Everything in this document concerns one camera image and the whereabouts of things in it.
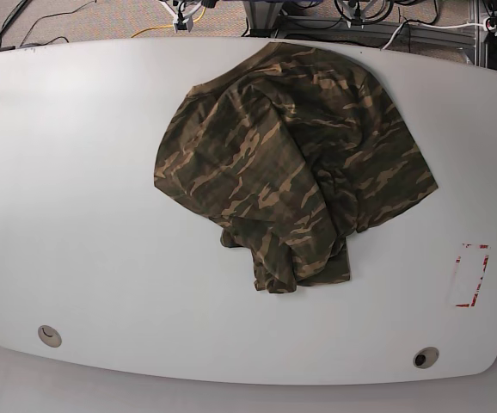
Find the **aluminium frame stand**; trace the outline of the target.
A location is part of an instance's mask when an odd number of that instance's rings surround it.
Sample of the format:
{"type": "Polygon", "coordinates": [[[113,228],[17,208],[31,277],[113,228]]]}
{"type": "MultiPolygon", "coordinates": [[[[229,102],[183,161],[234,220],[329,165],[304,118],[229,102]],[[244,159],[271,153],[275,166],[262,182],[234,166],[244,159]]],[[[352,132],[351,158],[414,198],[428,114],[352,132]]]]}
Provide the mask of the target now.
{"type": "Polygon", "coordinates": [[[247,35],[355,46],[426,47],[462,54],[486,68],[488,19],[482,1],[261,1],[242,3],[247,35]]]}

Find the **table grommet hole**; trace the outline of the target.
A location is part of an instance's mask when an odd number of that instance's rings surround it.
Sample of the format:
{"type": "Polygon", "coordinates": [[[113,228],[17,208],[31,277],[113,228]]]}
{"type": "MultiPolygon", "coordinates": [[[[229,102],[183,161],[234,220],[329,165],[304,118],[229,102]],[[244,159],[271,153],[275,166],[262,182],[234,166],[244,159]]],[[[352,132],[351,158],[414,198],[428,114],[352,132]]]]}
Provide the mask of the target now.
{"type": "Polygon", "coordinates": [[[58,348],[62,344],[61,335],[49,325],[41,325],[38,328],[39,339],[50,348],[58,348]]]}
{"type": "Polygon", "coordinates": [[[419,369],[428,369],[433,366],[439,358],[439,350],[435,347],[427,347],[420,350],[413,358],[413,364],[419,369]]]}

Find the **camouflage t-shirt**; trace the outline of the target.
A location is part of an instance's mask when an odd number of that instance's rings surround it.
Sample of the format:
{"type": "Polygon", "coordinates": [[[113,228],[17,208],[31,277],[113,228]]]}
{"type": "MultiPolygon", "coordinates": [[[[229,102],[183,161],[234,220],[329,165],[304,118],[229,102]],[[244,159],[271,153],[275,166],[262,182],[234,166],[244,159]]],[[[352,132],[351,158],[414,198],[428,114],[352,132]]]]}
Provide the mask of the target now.
{"type": "Polygon", "coordinates": [[[154,184],[251,252],[255,288],[351,277],[347,238],[437,189],[395,103],[337,52],[272,42],[193,87],[163,135],[154,184]]]}

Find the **left table grommet hole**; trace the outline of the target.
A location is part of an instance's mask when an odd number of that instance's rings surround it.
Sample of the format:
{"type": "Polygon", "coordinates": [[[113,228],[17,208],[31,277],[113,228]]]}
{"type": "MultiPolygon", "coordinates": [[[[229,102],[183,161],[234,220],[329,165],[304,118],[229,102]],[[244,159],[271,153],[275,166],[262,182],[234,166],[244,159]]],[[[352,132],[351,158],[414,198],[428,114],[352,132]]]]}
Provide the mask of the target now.
{"type": "Polygon", "coordinates": [[[50,348],[58,348],[62,344],[61,335],[49,325],[41,325],[38,328],[39,339],[50,348]]]}

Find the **red tape rectangle marking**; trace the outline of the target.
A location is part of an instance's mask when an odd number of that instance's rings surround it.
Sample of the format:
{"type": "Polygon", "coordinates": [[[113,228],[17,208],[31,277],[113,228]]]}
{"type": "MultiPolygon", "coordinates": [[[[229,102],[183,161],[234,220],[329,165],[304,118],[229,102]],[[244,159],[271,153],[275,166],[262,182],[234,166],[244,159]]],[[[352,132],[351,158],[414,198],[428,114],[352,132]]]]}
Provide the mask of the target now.
{"type": "Polygon", "coordinates": [[[476,301],[486,274],[490,246],[463,243],[457,254],[449,291],[449,303],[458,308],[471,308],[476,301]]]}

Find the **right table grommet hole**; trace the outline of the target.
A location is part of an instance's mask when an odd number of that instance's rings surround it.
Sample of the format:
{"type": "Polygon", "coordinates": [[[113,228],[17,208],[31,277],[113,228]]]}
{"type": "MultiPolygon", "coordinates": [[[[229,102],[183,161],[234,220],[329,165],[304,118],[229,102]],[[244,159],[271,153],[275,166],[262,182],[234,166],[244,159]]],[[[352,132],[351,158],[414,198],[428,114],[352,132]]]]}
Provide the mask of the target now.
{"type": "Polygon", "coordinates": [[[413,364],[419,369],[428,369],[433,366],[439,358],[439,350],[435,347],[427,347],[420,350],[413,358],[413,364]]]}

